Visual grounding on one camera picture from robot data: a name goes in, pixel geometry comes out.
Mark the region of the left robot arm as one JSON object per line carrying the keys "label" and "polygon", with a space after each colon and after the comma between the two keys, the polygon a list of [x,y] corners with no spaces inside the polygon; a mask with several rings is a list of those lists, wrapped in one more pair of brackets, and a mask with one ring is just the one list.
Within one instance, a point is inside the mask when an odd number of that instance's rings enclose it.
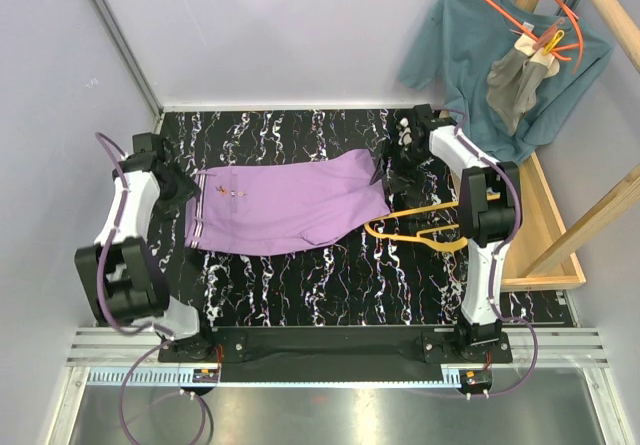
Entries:
{"label": "left robot arm", "polygon": [[179,357],[208,359],[216,337],[201,312],[171,295],[147,243],[152,218],[178,211],[199,187],[166,156],[158,134],[133,136],[130,154],[103,133],[96,138],[113,165],[114,196],[103,228],[74,256],[95,319],[123,336],[152,331]]}

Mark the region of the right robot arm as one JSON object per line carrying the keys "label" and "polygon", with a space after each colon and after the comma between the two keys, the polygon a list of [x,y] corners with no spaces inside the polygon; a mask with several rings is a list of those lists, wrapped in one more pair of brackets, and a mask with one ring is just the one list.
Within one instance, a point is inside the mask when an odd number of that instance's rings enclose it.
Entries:
{"label": "right robot arm", "polygon": [[430,105],[401,111],[392,140],[381,153],[375,178],[386,192],[415,199],[420,167],[440,159],[460,180],[452,204],[459,234],[454,242],[437,242],[439,226],[404,236],[443,253],[468,251],[467,282],[459,317],[452,332],[423,341],[428,358],[458,357],[464,362],[509,363],[511,348],[502,327],[498,295],[506,255],[522,223],[519,167],[483,152],[464,134],[466,116],[448,110],[440,118]]}

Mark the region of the purple trousers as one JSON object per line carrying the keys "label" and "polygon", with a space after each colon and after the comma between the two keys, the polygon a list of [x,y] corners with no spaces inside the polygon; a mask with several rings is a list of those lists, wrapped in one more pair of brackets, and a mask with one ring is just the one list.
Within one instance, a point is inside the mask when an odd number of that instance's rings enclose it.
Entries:
{"label": "purple trousers", "polygon": [[185,244],[207,252],[275,256],[332,245],[388,214],[366,149],[334,159],[201,170],[185,211]]}

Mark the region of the yellow plastic hanger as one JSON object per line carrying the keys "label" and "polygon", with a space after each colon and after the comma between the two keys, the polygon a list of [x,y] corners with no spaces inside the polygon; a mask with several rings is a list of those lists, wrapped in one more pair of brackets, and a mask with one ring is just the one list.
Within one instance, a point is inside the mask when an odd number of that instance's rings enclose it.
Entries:
{"label": "yellow plastic hanger", "polygon": [[486,195],[484,193],[480,193],[477,198],[461,197],[462,203],[459,203],[458,201],[452,201],[452,202],[431,205],[427,207],[412,208],[404,211],[394,212],[365,223],[364,229],[369,235],[378,239],[389,239],[389,240],[395,240],[395,241],[401,241],[401,242],[419,243],[419,244],[428,246],[429,248],[431,248],[432,250],[435,250],[436,252],[454,253],[456,251],[459,251],[467,247],[471,243],[470,238],[463,236],[462,238],[459,238],[456,241],[438,242],[431,238],[428,238],[428,235],[436,232],[442,232],[446,230],[453,230],[456,228],[460,228],[461,227],[460,224],[450,224],[450,225],[444,225],[444,226],[439,226],[435,228],[424,229],[417,232],[415,235],[411,235],[411,236],[381,233],[379,231],[376,231],[372,227],[372,224],[374,222],[382,222],[388,219],[396,219],[396,218],[406,217],[410,215],[417,215],[422,213],[429,213],[429,212],[435,212],[438,210],[444,210],[449,208],[459,208],[459,207],[462,207],[463,209],[462,212],[459,212],[459,216],[464,215],[465,217],[469,218],[472,212],[480,212],[484,210],[485,208],[488,207],[488,203],[490,201],[498,200],[499,198],[500,198],[499,194]]}

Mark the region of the orange plastic hanger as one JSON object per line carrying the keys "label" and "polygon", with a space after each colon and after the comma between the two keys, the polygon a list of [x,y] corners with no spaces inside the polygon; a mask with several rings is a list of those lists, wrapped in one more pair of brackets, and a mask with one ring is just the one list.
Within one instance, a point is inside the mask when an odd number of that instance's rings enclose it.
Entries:
{"label": "orange plastic hanger", "polygon": [[484,73],[488,64],[480,63],[481,58],[497,58],[522,34],[538,42],[556,27],[565,36],[550,54],[562,66],[572,67],[573,75],[583,75],[591,65],[584,60],[588,30],[580,27],[577,15],[562,0],[552,1],[565,13],[561,24],[553,15],[535,14],[511,0],[437,0],[425,16],[411,56],[429,53],[421,64],[428,80],[446,77],[455,65]]}

